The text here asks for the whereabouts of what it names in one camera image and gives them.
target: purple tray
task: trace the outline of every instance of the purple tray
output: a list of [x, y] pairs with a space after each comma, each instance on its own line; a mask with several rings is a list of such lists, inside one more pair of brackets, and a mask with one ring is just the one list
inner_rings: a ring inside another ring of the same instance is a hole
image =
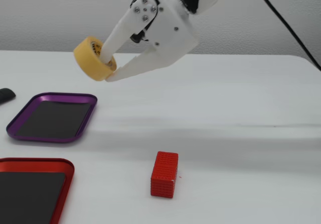
[[[65, 102], [65, 103], [89, 103], [90, 108], [83, 119], [77, 134], [71, 138], [57, 139], [57, 138], [44, 138], [44, 137], [24, 137], [17, 136], [16, 133], [21, 128], [21, 126], [28, 120], [33, 111], [43, 101], [52, 101], [52, 102]], [[97, 104], [97, 97], [91, 94], [81, 94], [81, 93], [57, 93], [57, 92], [48, 92], [41, 93], [34, 96], [30, 101], [24, 106], [24, 108], [17, 114], [17, 116], [8, 124], [7, 133], [10, 137], [17, 140], [26, 140], [26, 141], [43, 141], [43, 142], [55, 142], [55, 143], [67, 143], [72, 142], [82, 136], [86, 125], [93, 113], [93, 110]]]

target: tray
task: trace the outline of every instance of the tray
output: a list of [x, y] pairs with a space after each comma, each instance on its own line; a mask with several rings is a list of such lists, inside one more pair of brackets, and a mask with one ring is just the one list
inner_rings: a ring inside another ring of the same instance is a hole
[[56, 206], [52, 212], [50, 224], [58, 224], [74, 175], [74, 165], [65, 159], [50, 158], [4, 158], [0, 159], [0, 173], [64, 173], [64, 183], [60, 190]]
[[[60, 110], [53, 104], [59, 104]], [[7, 133], [17, 140], [72, 142], [84, 133], [96, 104], [97, 97], [91, 94], [41, 93], [34, 96], [8, 124]], [[44, 108], [65, 111], [66, 114], [62, 112], [54, 114], [53, 111], [46, 111]], [[78, 110], [79, 115], [70, 117], [70, 113], [74, 115], [74, 112]]]

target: yellow tape roll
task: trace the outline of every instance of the yellow tape roll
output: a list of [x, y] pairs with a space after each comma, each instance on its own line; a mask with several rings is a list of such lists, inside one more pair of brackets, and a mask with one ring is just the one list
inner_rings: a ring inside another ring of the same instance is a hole
[[94, 37], [87, 37], [74, 50], [74, 56], [81, 69], [92, 79], [102, 81], [108, 78], [117, 68], [114, 57], [108, 64], [100, 61], [103, 43]]

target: red rectangular block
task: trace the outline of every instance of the red rectangular block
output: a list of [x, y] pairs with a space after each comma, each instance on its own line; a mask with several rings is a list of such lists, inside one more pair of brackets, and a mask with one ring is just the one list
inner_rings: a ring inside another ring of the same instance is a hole
[[174, 195], [179, 155], [176, 153], [157, 153], [150, 179], [150, 194], [172, 198]]

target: white table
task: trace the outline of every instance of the white table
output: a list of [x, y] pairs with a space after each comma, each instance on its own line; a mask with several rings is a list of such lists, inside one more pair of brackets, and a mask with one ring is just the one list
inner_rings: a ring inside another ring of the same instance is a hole
[[[75, 165], [60, 223], [321, 222], [321, 73], [302, 58], [188, 55], [113, 83], [86, 77], [72, 53], [0, 51], [0, 65], [0, 88], [17, 94], [0, 105], [0, 158]], [[49, 91], [98, 97], [83, 138], [10, 139], [7, 124]], [[179, 154], [173, 199], [149, 194], [157, 151]]]

